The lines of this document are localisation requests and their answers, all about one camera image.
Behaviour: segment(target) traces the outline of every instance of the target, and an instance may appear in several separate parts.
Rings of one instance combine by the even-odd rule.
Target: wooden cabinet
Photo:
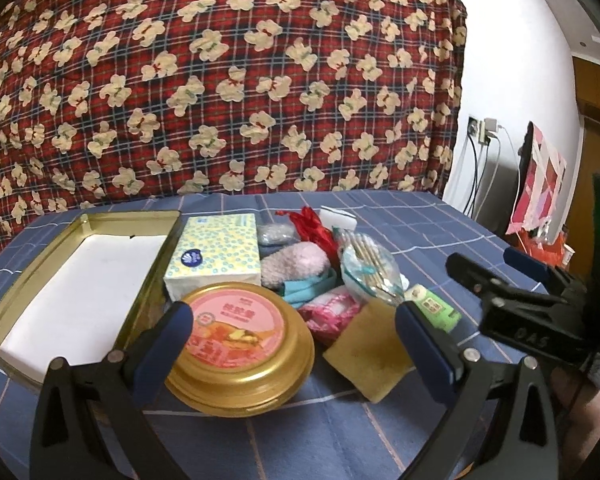
[[[600,173],[600,65],[573,59],[578,107],[585,117],[585,135],[578,181],[566,221],[567,243],[575,250],[570,271],[588,276],[593,259],[593,174]]]

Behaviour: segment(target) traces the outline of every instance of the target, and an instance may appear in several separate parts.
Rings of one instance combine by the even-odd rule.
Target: blue gripper pad
[[[464,371],[453,340],[435,329],[411,301],[396,309],[395,329],[431,397],[448,408],[453,406],[458,396],[456,383]]]
[[[549,269],[547,265],[539,262],[528,254],[513,247],[507,247],[504,249],[502,257],[509,267],[513,267],[536,282],[546,283],[549,279]]]
[[[155,400],[192,330],[191,307],[176,301],[155,327],[131,345],[122,375],[136,408]]]

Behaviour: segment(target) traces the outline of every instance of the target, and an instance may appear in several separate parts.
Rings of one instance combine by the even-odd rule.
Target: red ribbon
[[[276,211],[276,215],[288,215],[296,226],[296,231],[303,242],[313,242],[320,247],[329,258],[331,267],[340,272],[340,259],[338,257],[338,244],[333,239],[333,234],[322,225],[320,218],[309,206],[304,206],[300,213],[293,211]]]

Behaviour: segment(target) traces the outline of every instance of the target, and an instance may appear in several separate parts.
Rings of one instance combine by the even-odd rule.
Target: tissue box
[[[164,273],[173,301],[222,282],[260,285],[260,255],[253,214],[189,218]]]

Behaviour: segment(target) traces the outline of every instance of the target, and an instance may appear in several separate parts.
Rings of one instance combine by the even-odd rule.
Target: metal screw
[[[524,363],[527,368],[531,368],[532,370],[538,368],[538,360],[535,357],[531,357],[530,355],[525,357]]]
[[[49,368],[51,368],[52,370],[59,370],[63,366],[64,366],[64,358],[56,357],[53,361],[51,361]]]
[[[480,360],[480,352],[475,348],[467,348],[462,352],[464,358],[470,363],[477,363]]]
[[[122,359],[125,358],[125,353],[122,350],[112,350],[107,354],[107,361],[110,363],[119,363],[122,362]]]

